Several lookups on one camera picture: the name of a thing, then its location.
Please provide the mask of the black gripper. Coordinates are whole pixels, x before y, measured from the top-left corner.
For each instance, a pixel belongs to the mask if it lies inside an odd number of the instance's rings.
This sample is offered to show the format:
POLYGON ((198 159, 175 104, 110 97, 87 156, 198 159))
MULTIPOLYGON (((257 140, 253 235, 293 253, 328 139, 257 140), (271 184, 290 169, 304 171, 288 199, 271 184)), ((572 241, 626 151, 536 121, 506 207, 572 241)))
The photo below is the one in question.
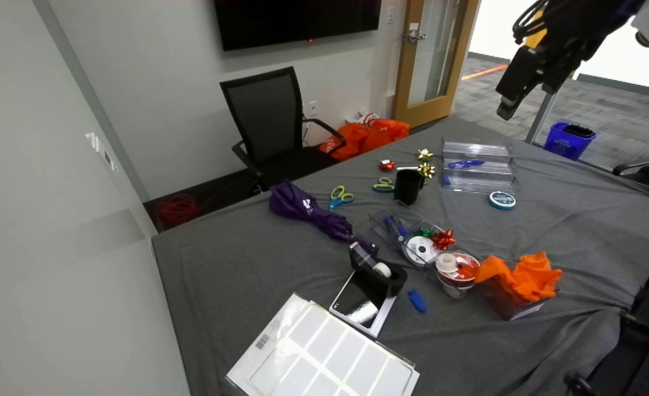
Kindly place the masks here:
POLYGON ((498 115, 509 121, 527 92, 544 81, 544 75, 546 52, 522 45, 494 85, 494 92, 500 95, 498 115))

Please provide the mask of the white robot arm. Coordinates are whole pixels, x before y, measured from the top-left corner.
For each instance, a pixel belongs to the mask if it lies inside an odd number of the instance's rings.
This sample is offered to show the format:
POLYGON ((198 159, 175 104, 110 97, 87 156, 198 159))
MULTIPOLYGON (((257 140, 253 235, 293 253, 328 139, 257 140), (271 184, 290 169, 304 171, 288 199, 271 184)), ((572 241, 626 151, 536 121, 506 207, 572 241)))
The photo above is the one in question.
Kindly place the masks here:
POLYGON ((498 115, 510 119, 535 85, 558 92, 623 23, 649 48, 649 0, 535 0, 512 22, 516 52, 494 85, 498 115))

